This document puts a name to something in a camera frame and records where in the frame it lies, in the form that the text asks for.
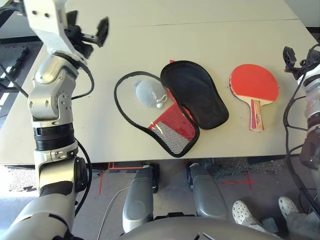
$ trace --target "ping pong paddle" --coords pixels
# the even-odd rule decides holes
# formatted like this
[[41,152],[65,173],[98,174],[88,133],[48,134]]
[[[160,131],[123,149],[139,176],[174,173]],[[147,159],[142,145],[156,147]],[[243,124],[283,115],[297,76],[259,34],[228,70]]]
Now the ping pong paddle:
[[263,132],[261,107],[273,103],[278,97],[278,84],[265,68],[244,64],[236,67],[230,76],[232,93],[250,106],[250,130]]

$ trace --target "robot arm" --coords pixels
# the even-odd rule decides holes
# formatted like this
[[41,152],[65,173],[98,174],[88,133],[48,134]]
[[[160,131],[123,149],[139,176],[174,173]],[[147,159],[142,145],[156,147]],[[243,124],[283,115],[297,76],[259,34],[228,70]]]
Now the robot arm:
[[35,73],[28,98],[39,198],[22,210],[3,239],[74,239],[71,230],[76,196],[89,189],[89,181],[86,162],[77,156],[72,94],[78,68],[85,67],[93,51],[84,42],[102,47],[108,18],[101,20],[96,35],[87,35],[76,25],[77,12],[65,13],[65,0],[24,0],[18,4],[49,56]]

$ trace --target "white cable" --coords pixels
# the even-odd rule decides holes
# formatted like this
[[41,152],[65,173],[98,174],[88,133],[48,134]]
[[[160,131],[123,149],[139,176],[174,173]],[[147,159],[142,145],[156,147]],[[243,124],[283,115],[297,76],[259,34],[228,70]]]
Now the white cable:
[[127,186],[127,187],[121,189],[121,190],[118,191],[118,192],[113,196],[113,198],[111,199],[108,207],[107,207],[106,210],[105,210],[105,213],[104,213],[104,216],[103,216],[103,219],[102,219],[102,222],[101,222],[100,230],[99,230],[99,233],[98,233],[98,237],[96,238],[96,240],[99,240],[99,238],[100,238],[100,234],[101,234],[102,228],[103,228],[103,226],[104,226],[105,220],[106,220],[106,218],[107,218],[107,216],[108,216],[108,213],[109,213],[109,211],[110,211],[110,209],[111,209],[111,206],[112,206],[112,204],[114,203],[116,197],[117,197],[122,191],[127,190],[128,188],[130,188],[130,186]]

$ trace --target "wooden paddle handle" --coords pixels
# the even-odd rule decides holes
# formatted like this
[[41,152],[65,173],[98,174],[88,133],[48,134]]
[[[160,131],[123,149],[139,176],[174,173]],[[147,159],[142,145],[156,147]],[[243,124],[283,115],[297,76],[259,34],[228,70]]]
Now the wooden paddle handle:
[[251,109],[250,130],[254,132],[263,132],[265,129],[262,123],[260,101],[251,99],[250,109]]

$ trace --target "person's foot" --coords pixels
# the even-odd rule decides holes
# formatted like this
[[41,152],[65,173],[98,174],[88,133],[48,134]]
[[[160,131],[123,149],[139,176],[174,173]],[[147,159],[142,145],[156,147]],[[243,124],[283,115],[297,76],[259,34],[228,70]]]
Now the person's foot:
[[295,203],[288,197],[282,196],[279,198],[279,207],[281,213],[285,219],[290,213],[296,212],[298,213],[298,208],[296,207]]
[[237,224],[242,224],[246,218],[252,217],[248,206],[241,200],[234,202],[232,206],[232,215]]

